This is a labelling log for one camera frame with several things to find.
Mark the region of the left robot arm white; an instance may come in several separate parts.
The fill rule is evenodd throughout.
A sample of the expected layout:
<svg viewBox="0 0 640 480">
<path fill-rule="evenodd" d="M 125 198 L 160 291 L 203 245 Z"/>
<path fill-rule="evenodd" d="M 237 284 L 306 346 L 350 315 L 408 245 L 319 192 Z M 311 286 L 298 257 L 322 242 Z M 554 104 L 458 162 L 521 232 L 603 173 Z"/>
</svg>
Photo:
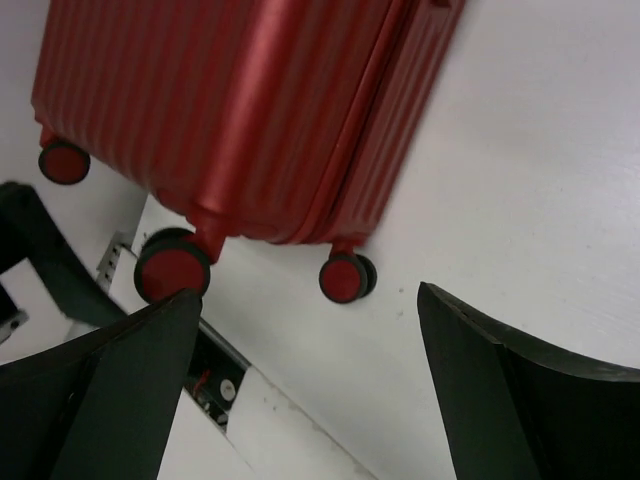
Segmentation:
<svg viewBox="0 0 640 480">
<path fill-rule="evenodd" d="M 31 328 L 20 335 L 19 358 L 69 342 L 116 344 L 136 324 L 90 275 L 50 217 L 35 189 L 13 181 L 1 185 L 1 271 L 27 261 L 61 315 L 74 323 L 63 341 Z"/>
</svg>

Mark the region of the red hard-shell suitcase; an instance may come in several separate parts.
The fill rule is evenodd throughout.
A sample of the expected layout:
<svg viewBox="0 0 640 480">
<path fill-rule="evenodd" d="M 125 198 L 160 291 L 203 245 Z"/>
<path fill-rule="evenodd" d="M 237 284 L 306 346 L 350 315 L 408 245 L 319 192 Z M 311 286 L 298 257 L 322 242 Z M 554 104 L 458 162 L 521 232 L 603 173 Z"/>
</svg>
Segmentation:
<svg viewBox="0 0 640 480">
<path fill-rule="evenodd" d="M 133 281 L 204 294 L 225 241 L 327 244 L 323 295 L 368 296 L 378 226 L 461 1 L 53 1 L 31 103 L 38 165 L 100 160 L 187 228 L 154 232 Z"/>
</svg>

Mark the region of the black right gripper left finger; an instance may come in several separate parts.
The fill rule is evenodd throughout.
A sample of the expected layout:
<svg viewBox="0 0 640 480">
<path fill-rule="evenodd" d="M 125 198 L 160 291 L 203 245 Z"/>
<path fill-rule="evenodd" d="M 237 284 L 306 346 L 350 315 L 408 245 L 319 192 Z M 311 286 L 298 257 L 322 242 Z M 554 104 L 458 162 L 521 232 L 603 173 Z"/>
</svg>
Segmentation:
<svg viewBox="0 0 640 480">
<path fill-rule="evenodd" d="M 183 291 L 2 365 L 2 478 L 156 478 L 200 312 Z"/>
</svg>

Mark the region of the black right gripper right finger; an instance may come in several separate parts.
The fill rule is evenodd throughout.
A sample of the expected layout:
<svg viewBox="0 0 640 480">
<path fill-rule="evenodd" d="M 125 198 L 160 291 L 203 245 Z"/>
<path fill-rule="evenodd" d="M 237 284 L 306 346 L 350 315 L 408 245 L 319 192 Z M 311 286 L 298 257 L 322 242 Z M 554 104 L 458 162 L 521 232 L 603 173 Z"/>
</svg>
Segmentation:
<svg viewBox="0 0 640 480">
<path fill-rule="evenodd" d="M 639 372 L 421 283 L 426 356 L 459 479 L 636 479 Z"/>
</svg>

